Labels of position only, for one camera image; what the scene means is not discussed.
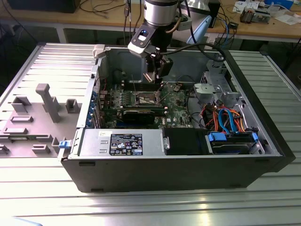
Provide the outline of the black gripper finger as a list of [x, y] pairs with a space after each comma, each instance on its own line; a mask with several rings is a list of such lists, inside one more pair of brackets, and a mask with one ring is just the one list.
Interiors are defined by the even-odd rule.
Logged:
[[146, 78], [148, 80], [154, 80], [155, 79], [155, 68], [154, 68], [154, 61], [153, 61], [152, 56], [146, 57], [146, 64], [147, 64]]
[[173, 66], [172, 59], [161, 56], [155, 59], [155, 83], [161, 83], [162, 78], [167, 76]]

